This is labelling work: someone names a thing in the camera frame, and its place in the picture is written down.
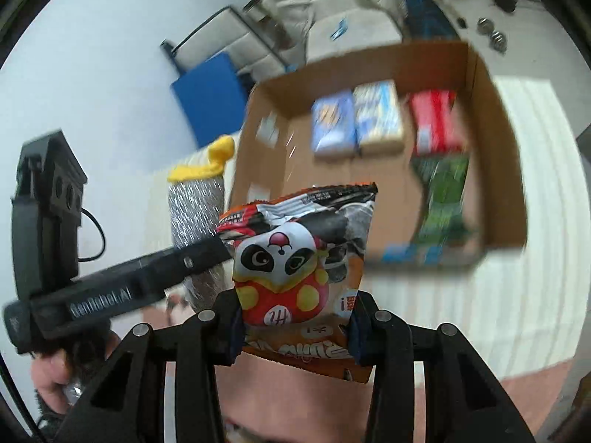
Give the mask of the person's left hand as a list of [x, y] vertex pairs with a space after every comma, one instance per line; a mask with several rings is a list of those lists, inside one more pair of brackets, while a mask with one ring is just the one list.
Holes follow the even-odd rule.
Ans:
[[74, 384], [79, 385], [77, 396], [80, 397], [82, 387], [86, 386], [104, 366], [119, 343], [119, 336], [111, 331], [104, 345], [104, 355], [88, 364], [75, 364], [65, 349], [57, 349], [50, 353], [34, 353], [30, 376], [40, 414], [58, 417], [67, 414], [75, 404]]

